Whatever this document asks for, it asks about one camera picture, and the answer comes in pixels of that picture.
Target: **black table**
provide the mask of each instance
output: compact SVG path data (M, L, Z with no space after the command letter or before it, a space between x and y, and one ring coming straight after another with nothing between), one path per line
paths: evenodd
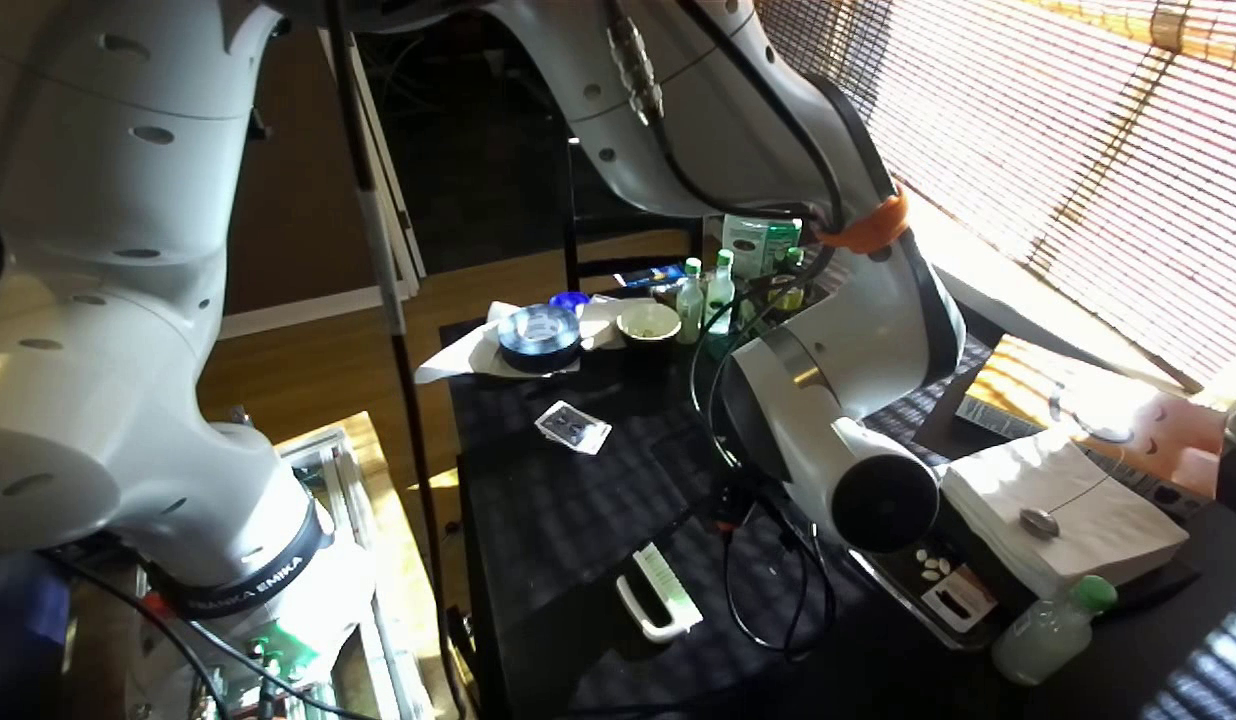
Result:
M918 423L941 411L943 390L923 389L874 423L919 448ZM800 638L833 629L827 638L787 665L729 623L722 541L698 519L718 471L688 407L685 351L591 351L581 377L455 379L451 395L488 715L1128 715L1236 608L1236 514L1216 508L1192 519L1175 558L1198 580L1102 623L1097 642L1037 692L1006 682L984 651L941 646L849 565L833 565L838 620L824 623L816 587L800 617ZM617 423L597 460L536 436L531 419L552 401ZM612 590L630 552L648 541L705 613L705 629L667 646L644 642ZM737 604L766 637L781 637L800 558L774 525L754 525L733 558Z

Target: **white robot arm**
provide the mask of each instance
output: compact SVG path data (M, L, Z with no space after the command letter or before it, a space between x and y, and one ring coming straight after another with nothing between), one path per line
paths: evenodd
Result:
M470 6L523 39L600 177L644 213L842 233L893 195L852 108L774 53L749 0L343 17L411 32ZM0 552L107 526L204 620L273 617L342 565L278 448L197 407L258 67L285 17L319 19L299 0L0 4ZM913 239L838 250L824 280L846 285L737 355L804 502L833 525L816 502L861 460L816 456L833 419L949 373L960 318ZM814 436L791 433L800 404L824 411Z

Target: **window blind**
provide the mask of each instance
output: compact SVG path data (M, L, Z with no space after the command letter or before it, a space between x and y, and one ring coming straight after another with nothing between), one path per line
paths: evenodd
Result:
M774 0L890 166L1179 377L1236 359L1236 0Z

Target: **black tabletop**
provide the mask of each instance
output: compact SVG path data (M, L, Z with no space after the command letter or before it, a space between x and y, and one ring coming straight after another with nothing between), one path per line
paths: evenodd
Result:
M852 565L833 558L838 613L807 587L795 638L807 654L766 651L729 620L729 596L766 637L786 637L800 557L778 525L733 541L702 519L718 488L710 436L688 404L688 351L591 351L547 382L455 379L461 501L488 715L1128 715L1236 604L1236 514L1204 510L1179 567L1198 580L1102 623L1093 651L1053 682L1006 682L984 651L941 646ZM874 417L923 456L923 423L949 382ZM531 419L573 401L612 419L600 456L536 436ZM638 637L612 580L655 541L705 613L663 646Z

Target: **window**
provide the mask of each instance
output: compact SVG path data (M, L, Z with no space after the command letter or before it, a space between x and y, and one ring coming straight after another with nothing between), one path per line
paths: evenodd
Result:
M1198 382L1236 363L1236 0L774 0L890 166Z

